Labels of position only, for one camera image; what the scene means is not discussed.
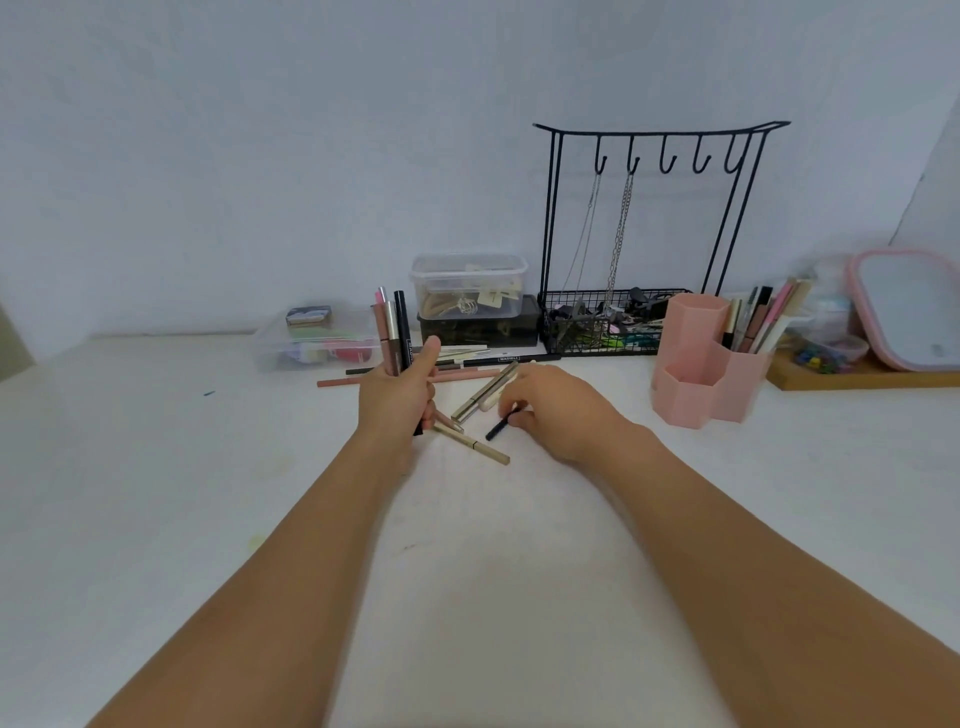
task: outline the hand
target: hand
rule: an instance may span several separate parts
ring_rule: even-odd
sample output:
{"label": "hand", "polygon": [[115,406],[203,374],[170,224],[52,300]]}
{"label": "hand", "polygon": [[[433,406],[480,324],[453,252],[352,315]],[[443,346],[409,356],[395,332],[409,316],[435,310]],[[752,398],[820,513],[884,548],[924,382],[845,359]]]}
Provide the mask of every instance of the hand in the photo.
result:
{"label": "hand", "polygon": [[529,432],[551,455],[574,465],[590,465],[603,446],[621,439],[633,425],[582,379],[550,365],[524,364],[500,396],[500,417],[515,404],[526,407],[510,425]]}
{"label": "hand", "polygon": [[440,339],[431,336],[410,368],[400,376],[389,376],[381,364],[360,381],[358,433],[376,438],[387,456],[403,455],[410,448],[417,423],[433,426],[436,407],[433,384]]}

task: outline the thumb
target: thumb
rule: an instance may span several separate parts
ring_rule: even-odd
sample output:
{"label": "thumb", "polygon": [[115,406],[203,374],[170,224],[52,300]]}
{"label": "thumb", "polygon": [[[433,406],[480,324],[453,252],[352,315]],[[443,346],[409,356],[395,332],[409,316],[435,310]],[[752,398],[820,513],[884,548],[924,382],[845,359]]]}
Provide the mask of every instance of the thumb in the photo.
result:
{"label": "thumb", "polygon": [[430,376],[434,366],[437,364],[437,357],[440,355],[440,339],[431,336],[423,342],[423,348],[414,359],[414,363],[403,373],[403,376],[411,379],[426,379]]}
{"label": "thumb", "polygon": [[511,427],[519,427],[525,432],[529,432],[531,435],[536,435],[537,432],[537,416],[531,412],[529,409],[524,409],[519,412],[515,412],[510,416],[510,420],[507,422],[510,423]]}

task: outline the eyeliner pencil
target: eyeliner pencil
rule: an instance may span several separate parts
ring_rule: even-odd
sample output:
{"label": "eyeliner pencil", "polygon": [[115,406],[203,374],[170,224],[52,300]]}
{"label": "eyeliner pencil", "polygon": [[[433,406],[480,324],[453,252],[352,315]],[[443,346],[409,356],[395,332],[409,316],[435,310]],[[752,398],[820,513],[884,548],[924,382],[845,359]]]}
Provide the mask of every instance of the eyeliner pencil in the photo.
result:
{"label": "eyeliner pencil", "polygon": [[512,410],[510,410],[510,412],[507,413],[507,416],[506,416],[505,418],[503,418],[502,420],[500,420],[500,422],[498,422],[496,425],[494,425],[494,426],[493,426],[493,429],[492,429],[490,432],[488,432],[486,435],[484,435],[484,440],[486,440],[487,442],[489,442],[489,441],[492,440],[494,437],[496,437],[497,435],[499,435],[500,432],[503,430],[503,428],[510,424],[510,416],[513,415],[513,414],[515,414],[516,412],[519,412],[521,409],[522,409],[522,407],[520,407],[519,404],[515,404],[515,405],[514,405],[514,408],[513,408]]}
{"label": "eyeliner pencil", "polygon": [[[413,344],[410,343],[410,322],[407,321],[407,300],[403,291],[394,291],[394,303],[396,304],[396,324],[400,329],[400,358],[403,361],[402,372],[410,369],[414,361]],[[417,423],[414,435],[423,434],[423,425]]]}
{"label": "eyeliner pencil", "polygon": [[558,353],[525,353],[517,356],[488,356],[482,359],[464,359],[465,367],[490,367],[494,364],[513,364],[528,361],[557,361],[563,357]]}

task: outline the clear plastic box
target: clear plastic box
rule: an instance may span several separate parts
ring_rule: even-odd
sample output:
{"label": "clear plastic box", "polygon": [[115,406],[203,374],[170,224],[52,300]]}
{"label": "clear plastic box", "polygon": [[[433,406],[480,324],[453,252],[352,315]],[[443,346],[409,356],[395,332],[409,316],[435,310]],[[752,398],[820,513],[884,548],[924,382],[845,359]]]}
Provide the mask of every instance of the clear plastic box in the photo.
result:
{"label": "clear plastic box", "polygon": [[263,372],[331,366],[375,366],[383,358],[369,308],[334,307],[329,324],[296,331],[286,311],[252,337],[253,358]]}
{"label": "clear plastic box", "polygon": [[410,280],[422,319],[508,319],[522,308],[526,270],[512,253],[425,253]]}

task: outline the plastic storage box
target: plastic storage box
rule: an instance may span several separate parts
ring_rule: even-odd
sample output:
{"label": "plastic storage box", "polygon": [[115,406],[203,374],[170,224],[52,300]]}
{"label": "plastic storage box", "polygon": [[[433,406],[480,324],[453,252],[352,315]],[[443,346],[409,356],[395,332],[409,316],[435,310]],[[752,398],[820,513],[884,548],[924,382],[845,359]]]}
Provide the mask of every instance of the plastic storage box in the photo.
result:
{"label": "plastic storage box", "polygon": [[870,344],[859,336],[811,331],[795,347],[794,362],[820,374],[842,374],[862,359]]}
{"label": "plastic storage box", "polygon": [[286,311],[252,337],[260,371],[302,369],[323,364],[374,366],[383,358],[369,308],[334,308],[323,327],[291,329]]}
{"label": "plastic storage box", "polygon": [[422,319],[509,319],[520,312],[526,270],[510,253],[427,253],[410,280]]}

